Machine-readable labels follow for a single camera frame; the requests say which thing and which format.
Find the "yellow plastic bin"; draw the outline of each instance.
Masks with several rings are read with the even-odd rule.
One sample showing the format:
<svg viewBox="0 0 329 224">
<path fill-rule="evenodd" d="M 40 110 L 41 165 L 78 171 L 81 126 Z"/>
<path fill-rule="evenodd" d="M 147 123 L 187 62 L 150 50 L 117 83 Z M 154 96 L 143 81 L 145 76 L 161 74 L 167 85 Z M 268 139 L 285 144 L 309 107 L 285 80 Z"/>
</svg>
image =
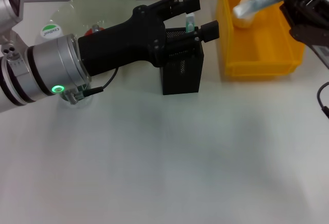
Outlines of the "yellow plastic bin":
<svg viewBox="0 0 329 224">
<path fill-rule="evenodd" d="M 217 20 L 225 75 L 263 78 L 293 72 L 302 63 L 304 45 L 289 34 L 279 9 L 268 7 L 255 16 L 251 28 L 235 28 L 232 9 L 240 0 L 218 0 Z"/>
</svg>

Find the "white tabletop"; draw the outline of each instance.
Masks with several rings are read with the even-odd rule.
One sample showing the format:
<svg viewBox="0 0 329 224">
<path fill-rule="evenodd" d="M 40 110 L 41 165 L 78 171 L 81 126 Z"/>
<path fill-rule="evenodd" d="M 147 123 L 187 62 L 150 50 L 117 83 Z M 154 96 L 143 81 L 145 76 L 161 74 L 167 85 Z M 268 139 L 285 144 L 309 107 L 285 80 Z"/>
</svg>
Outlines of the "white tabletop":
<svg viewBox="0 0 329 224">
<path fill-rule="evenodd" d="M 61 5 L 25 4 L 15 30 L 33 45 Z M 216 0 L 201 6 L 198 25 Z M 54 96 L 0 114 L 0 223 L 328 223 L 329 120 L 316 100 L 328 70 L 306 49 L 290 76 L 221 82 L 217 43 L 204 44 L 198 94 L 163 96 L 159 70 L 138 62 L 84 109 Z"/>
</svg>

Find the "mesh basket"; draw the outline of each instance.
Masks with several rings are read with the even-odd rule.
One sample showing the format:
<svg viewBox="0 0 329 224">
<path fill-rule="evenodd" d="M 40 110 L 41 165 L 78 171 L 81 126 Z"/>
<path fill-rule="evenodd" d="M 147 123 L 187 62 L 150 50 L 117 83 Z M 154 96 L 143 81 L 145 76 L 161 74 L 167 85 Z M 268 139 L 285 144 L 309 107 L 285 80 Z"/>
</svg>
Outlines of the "mesh basket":
<svg viewBox="0 0 329 224">
<path fill-rule="evenodd" d="M 166 30 L 167 38 L 185 34 L 185 28 Z M 199 91 L 204 53 L 202 44 L 191 50 L 169 55 L 169 62 L 160 68 L 162 93 L 164 95 L 195 93 Z"/>
</svg>

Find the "sticker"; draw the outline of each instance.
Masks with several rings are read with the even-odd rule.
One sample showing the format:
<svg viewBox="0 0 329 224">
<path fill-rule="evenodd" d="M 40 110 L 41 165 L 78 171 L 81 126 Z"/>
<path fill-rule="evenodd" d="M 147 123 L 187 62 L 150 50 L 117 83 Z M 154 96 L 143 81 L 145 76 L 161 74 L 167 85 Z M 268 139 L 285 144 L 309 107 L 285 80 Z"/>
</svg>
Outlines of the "sticker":
<svg viewBox="0 0 329 224">
<path fill-rule="evenodd" d="M 62 28 L 56 24 L 46 25 L 42 31 L 40 31 L 40 35 L 46 39 L 58 38 L 62 35 Z"/>
</svg>

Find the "cable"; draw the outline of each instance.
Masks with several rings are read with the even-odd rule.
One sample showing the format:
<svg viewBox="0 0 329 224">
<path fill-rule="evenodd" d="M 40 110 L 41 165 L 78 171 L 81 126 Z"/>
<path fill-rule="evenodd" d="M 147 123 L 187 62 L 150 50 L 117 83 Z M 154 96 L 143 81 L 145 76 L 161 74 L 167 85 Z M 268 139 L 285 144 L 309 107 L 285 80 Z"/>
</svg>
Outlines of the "cable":
<svg viewBox="0 0 329 224">
<path fill-rule="evenodd" d="M 89 97 L 91 95 L 94 95 L 94 94 L 97 94 L 97 93 L 100 93 L 100 92 L 103 92 L 104 89 L 106 87 L 108 87 L 108 85 L 112 82 L 112 80 L 114 79 L 114 77 L 117 75 L 118 73 L 118 70 L 119 68 L 115 68 L 115 71 L 114 73 L 112 74 L 112 76 L 110 77 L 110 79 L 101 87 L 96 87 L 96 88 L 92 88 L 92 89 L 87 89 L 87 90 L 84 90 L 82 93 L 83 93 L 83 96 L 84 97 Z"/>
<path fill-rule="evenodd" d="M 115 68 L 115 71 L 114 71 L 112 77 L 107 81 L 106 84 L 104 84 L 103 89 L 105 89 L 106 87 L 108 87 L 108 85 L 112 82 L 112 80 L 114 79 L 114 77 L 118 73 L 118 70 L 119 70 L 119 68 Z"/>
<path fill-rule="evenodd" d="M 318 90 L 318 93 L 317 93 L 317 99 L 318 99 L 318 102 L 320 104 L 320 107 L 322 109 L 322 111 L 324 112 L 324 114 L 329 118 L 329 108 L 327 106 L 323 106 L 322 104 L 322 101 L 321 101 L 321 98 L 320 98 L 320 94 L 321 92 L 323 91 L 324 88 L 326 88 L 327 86 L 329 86 L 329 82 L 326 82 L 325 84 L 323 84 L 319 90 Z"/>
</svg>

